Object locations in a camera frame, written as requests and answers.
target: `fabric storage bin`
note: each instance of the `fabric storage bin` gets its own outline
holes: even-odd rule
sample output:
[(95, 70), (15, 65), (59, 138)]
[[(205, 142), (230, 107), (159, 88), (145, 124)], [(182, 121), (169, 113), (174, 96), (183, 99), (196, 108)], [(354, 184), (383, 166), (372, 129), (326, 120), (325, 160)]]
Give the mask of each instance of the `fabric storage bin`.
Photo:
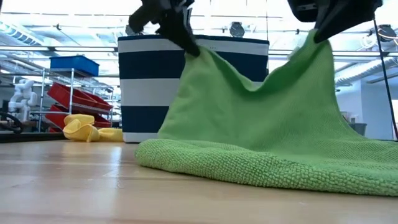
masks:
[(97, 77), (100, 72), (100, 65), (82, 55), (50, 57), (51, 69), (76, 69), (87, 75)]
[[(267, 76), (267, 40), (206, 35), (196, 39), (253, 82)], [(184, 51), (160, 35), (138, 35), (120, 37), (118, 52), (124, 141), (156, 138), (178, 90)]]

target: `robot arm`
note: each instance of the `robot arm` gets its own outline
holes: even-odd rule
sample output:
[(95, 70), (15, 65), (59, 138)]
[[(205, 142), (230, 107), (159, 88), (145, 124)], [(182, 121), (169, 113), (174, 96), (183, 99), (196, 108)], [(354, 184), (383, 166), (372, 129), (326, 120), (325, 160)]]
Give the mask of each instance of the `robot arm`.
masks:
[[(189, 25), (194, 0), (141, 0), (142, 6), (129, 18), (129, 26), (142, 32), (148, 22), (160, 25), (158, 34), (199, 56)], [(316, 22), (315, 42), (327, 40), (346, 29), (374, 19), (382, 0), (288, 0), (293, 15), (301, 22)]]

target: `green towel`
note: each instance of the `green towel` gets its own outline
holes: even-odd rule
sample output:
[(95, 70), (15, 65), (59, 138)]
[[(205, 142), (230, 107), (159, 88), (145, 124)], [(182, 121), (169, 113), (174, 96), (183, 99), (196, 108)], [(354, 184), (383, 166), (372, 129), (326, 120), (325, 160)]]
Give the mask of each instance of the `green towel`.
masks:
[(139, 145), (137, 162), (260, 187), (397, 196), (398, 144), (349, 127), (330, 43), (314, 34), (260, 87), (208, 49), (186, 55), (159, 139)]

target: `microfiber towel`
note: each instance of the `microfiber towel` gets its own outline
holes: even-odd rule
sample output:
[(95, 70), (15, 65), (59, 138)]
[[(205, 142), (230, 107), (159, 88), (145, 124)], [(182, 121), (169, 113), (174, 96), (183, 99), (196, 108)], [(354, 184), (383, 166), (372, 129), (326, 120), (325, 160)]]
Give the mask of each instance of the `microfiber towel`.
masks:
[(65, 127), (63, 134), (67, 139), (74, 141), (106, 141), (106, 142), (122, 142), (123, 132), (121, 129), (101, 128), (97, 129), (93, 126), (94, 116), (86, 114), (71, 114), (63, 120)]
[(260, 87), (213, 51), (186, 55), (158, 139), (139, 145), (137, 162), (260, 187), (397, 196), (398, 144), (343, 119), (330, 43), (314, 34)]

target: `ceiling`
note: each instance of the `ceiling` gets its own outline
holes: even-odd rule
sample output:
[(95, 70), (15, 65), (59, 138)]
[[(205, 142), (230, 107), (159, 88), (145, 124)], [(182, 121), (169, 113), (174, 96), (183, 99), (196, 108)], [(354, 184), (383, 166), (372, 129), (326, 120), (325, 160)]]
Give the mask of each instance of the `ceiling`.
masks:
[[(140, 0), (112, 0), (99, 4), (95, 0), (4, 0), (0, 21), (12, 26), (32, 38), (40, 45), (52, 46), (117, 46), (117, 39), (126, 35), (128, 16), (140, 5)], [(382, 8), (376, 11), (379, 24), (390, 24), (398, 29), (395, 19), (398, 1), (384, 0)], [(291, 13), (286, 0), (197, 0), (193, 5), (191, 24), (196, 34), (229, 35), (223, 33), (233, 21), (243, 23), (244, 37), (268, 39), (270, 49), (292, 50), (303, 43), (307, 32), (314, 27), (312, 23), (302, 23)], [(346, 30), (330, 39), (334, 50), (377, 50), (374, 37), (367, 37), (373, 28), (367, 22)], [(146, 34), (153, 34), (157, 26), (149, 24)], [(0, 34), (3, 45), (24, 45), (9, 35)], [(397, 50), (394, 42), (383, 44), (386, 50)], [(16, 53), (44, 67), (49, 67), (50, 55), (32, 52)], [(101, 75), (118, 76), (118, 56), (113, 52), (90, 52), (85, 54), (100, 64)], [(273, 70), (283, 65), (285, 60), (269, 61)], [(336, 62), (335, 68), (343, 68), (349, 62)]]

